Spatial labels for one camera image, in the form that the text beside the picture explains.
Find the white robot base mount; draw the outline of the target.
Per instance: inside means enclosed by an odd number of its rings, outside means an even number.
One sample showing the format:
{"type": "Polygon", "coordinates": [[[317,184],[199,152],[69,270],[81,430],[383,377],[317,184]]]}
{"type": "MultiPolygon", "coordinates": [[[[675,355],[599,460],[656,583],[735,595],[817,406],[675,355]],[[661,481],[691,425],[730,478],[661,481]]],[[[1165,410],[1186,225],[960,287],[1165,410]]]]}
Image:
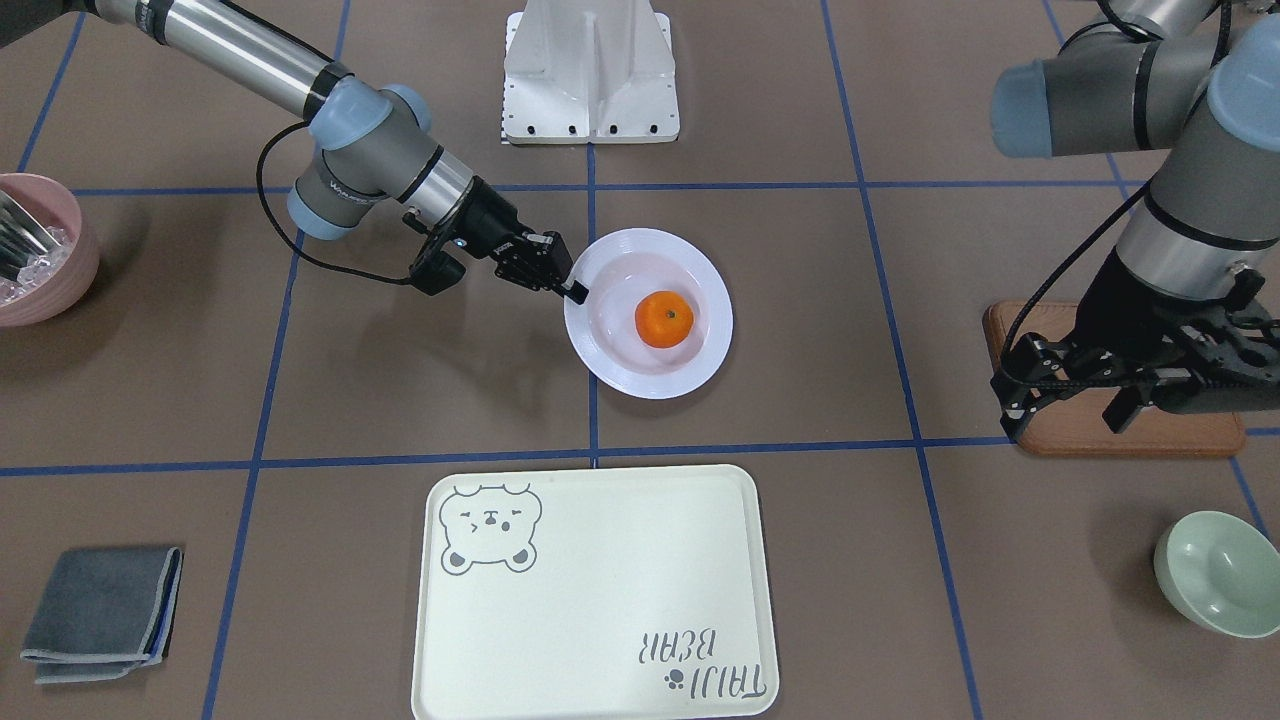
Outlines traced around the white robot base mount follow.
{"type": "Polygon", "coordinates": [[[672,26],[649,1],[529,1],[507,17],[504,50],[507,143],[680,137],[672,26]]]}

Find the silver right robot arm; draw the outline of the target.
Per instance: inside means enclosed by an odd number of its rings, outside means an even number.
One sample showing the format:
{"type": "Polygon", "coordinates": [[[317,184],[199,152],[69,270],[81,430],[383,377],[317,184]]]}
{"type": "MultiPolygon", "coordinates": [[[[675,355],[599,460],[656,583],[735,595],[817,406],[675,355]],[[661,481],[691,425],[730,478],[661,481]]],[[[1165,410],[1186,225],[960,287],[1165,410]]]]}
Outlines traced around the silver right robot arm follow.
{"type": "Polygon", "coordinates": [[[588,288],[556,232],[536,232],[471,168],[436,142],[422,97],[402,85],[374,88],[339,61],[227,1],[69,1],[118,26],[133,26],[266,99],[312,137],[310,167],[287,199],[306,236],[334,241],[378,204],[403,208],[424,238],[397,286],[434,296],[460,282],[465,266],[447,249],[495,263],[503,281],[584,304],[588,288]]]}

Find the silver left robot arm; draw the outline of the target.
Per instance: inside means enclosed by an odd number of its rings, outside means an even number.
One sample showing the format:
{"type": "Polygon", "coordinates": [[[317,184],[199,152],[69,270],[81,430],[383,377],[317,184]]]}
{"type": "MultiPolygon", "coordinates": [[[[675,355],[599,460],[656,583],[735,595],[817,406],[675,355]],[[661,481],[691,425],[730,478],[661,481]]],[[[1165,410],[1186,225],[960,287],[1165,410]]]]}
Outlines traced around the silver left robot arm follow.
{"type": "Polygon", "coordinates": [[[1056,56],[1005,70],[989,123],[1009,158],[1164,149],[1161,168],[1071,254],[1119,220],[1114,249],[1061,340],[1021,333],[991,378],[1005,434],[1091,389],[1123,433],[1147,407],[1172,414],[1277,406],[1277,319],[1258,301],[1277,247],[1279,19],[1242,32],[1230,1],[1102,1],[1056,56]]]}

